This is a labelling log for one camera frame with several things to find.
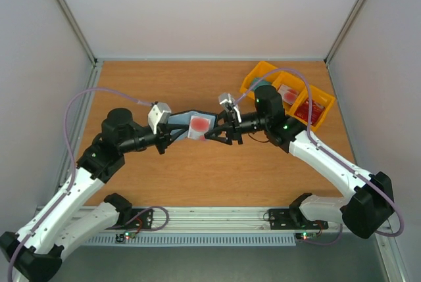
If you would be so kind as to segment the black card holder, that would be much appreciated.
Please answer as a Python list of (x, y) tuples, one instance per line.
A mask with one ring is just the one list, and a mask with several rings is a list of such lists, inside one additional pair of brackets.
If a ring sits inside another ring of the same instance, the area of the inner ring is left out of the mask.
[(205, 118), (209, 118), (211, 120), (210, 129), (213, 129), (216, 125), (216, 119), (218, 115), (200, 110), (188, 110), (185, 112), (172, 114), (169, 117), (167, 124), (189, 124), (192, 116), (203, 116)]

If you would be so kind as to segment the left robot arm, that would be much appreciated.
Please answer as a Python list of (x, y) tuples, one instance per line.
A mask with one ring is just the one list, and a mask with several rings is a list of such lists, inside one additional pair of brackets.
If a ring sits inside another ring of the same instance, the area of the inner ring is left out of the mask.
[(126, 153), (156, 147), (163, 154), (188, 131), (189, 123), (189, 115), (173, 115), (160, 103), (150, 110), (146, 126), (137, 124), (126, 108), (111, 110), (54, 197), (24, 227), (1, 235), (1, 251), (9, 262), (7, 279), (49, 281), (89, 237), (104, 229), (129, 226), (136, 215), (131, 202), (117, 193), (106, 196), (78, 221), (71, 219), (123, 167)]

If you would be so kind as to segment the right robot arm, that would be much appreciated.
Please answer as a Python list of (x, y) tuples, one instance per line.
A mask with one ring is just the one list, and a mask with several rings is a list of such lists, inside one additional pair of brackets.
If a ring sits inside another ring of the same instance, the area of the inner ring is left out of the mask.
[(219, 98), (222, 122), (205, 138), (227, 145), (242, 143), (245, 134), (264, 132), (271, 144), (302, 160), (324, 176), (341, 193), (340, 198), (304, 193), (289, 205), (289, 217), (298, 228), (325, 221), (345, 225), (367, 239), (394, 213), (393, 189), (383, 172), (372, 174), (331, 150), (301, 121), (288, 116), (281, 95), (271, 85), (255, 91), (255, 112), (241, 114), (229, 94)]

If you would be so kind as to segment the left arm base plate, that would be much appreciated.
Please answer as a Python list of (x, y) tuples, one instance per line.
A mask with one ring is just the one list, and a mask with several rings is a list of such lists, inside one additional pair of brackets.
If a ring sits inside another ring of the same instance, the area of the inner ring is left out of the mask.
[(109, 229), (151, 229), (153, 210), (141, 213), (142, 210), (142, 208), (133, 208), (129, 212), (124, 212)]

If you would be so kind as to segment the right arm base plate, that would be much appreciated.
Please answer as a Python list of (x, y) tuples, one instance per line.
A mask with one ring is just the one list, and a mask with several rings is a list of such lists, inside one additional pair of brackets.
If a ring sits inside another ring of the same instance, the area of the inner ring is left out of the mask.
[(291, 216), (288, 208), (271, 208), (267, 210), (266, 220), (270, 224), (271, 230), (319, 230), (328, 229), (328, 222), (296, 220)]

